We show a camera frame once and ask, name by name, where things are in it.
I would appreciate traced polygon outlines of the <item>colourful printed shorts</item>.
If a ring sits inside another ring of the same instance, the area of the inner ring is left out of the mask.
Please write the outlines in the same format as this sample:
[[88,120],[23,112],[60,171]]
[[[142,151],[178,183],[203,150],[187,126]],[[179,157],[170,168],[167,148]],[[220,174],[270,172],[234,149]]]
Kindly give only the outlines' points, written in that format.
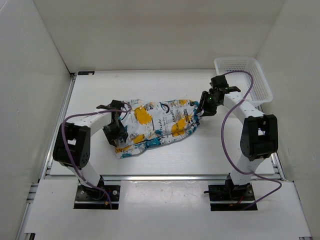
[[115,148],[118,159],[179,142],[192,135],[200,124],[199,103],[190,99],[160,102],[133,99],[129,104],[132,110],[119,117],[128,137]]

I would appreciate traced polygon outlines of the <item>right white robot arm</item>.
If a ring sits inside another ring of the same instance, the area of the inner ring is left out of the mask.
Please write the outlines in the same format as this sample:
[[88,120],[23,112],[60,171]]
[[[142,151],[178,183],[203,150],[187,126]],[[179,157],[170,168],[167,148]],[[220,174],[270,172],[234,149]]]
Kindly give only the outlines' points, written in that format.
[[278,120],[273,114],[264,114],[255,108],[247,96],[253,88],[254,78],[250,74],[250,85],[245,94],[236,86],[229,86],[225,74],[211,78],[210,89],[201,94],[198,116],[214,116],[219,106],[228,109],[226,117],[234,114],[242,124],[240,136],[241,156],[237,164],[231,160],[225,144],[225,126],[227,118],[221,125],[221,144],[224,154],[233,167],[229,174],[230,184],[224,193],[230,200],[238,199],[243,193],[243,186],[250,183],[258,166],[278,150]]

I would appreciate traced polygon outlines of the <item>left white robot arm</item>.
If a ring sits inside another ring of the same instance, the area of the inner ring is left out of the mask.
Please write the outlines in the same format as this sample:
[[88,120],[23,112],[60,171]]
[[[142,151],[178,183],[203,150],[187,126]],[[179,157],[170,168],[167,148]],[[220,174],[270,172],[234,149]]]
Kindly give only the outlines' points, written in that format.
[[91,137],[102,130],[110,145],[118,147],[125,143],[128,132],[120,116],[131,110],[129,103],[112,100],[108,105],[99,105],[94,112],[68,116],[59,127],[53,160],[72,170],[93,200],[103,198],[105,188],[102,176],[90,164]]

